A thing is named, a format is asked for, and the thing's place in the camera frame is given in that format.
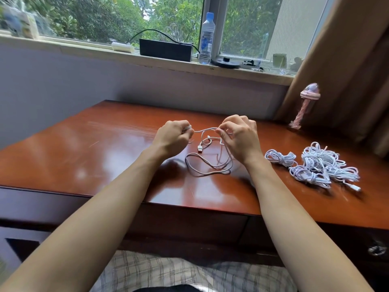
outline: curtain fold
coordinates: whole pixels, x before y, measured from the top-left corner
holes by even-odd
[[[302,125],[338,129],[373,152],[389,152],[389,0],[336,0],[291,84],[276,120],[296,116],[300,92],[321,98]]]

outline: reddish-brown tabletop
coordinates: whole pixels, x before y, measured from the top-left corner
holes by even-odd
[[[221,115],[101,102],[81,113],[0,151],[0,185],[75,195],[95,195],[118,176],[149,146],[168,120],[187,119],[195,130],[217,127]],[[275,165],[281,179],[310,215],[320,222],[389,229],[389,165],[360,148],[333,137],[312,138],[283,125],[258,122],[263,152],[275,149],[299,155],[313,141],[340,153],[349,166],[359,169],[362,192],[339,184],[327,191],[306,186]],[[184,157],[196,152],[200,133],[178,156],[163,163],[145,202],[198,207],[248,215],[260,215],[260,206],[246,169],[237,161],[230,175],[195,177]],[[217,143],[203,152],[211,162],[225,160],[225,148]],[[200,159],[191,163],[210,170]]]

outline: person's right arm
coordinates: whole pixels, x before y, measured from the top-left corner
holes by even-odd
[[[216,132],[248,170],[271,239],[299,291],[373,291],[357,268],[317,225],[261,152],[256,122],[230,116]],[[226,130],[233,132],[230,138]]]

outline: forearm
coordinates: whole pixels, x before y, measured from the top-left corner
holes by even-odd
[[[123,239],[161,162],[151,148],[144,151],[61,224],[1,291],[88,291]]]
[[[271,239],[300,291],[372,291],[264,158],[248,166]]]

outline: plastic water bottle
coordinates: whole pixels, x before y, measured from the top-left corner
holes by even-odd
[[[200,56],[198,62],[202,64],[209,64],[211,61],[212,42],[215,33],[214,14],[207,13],[207,20],[204,21],[201,27],[200,39]]]

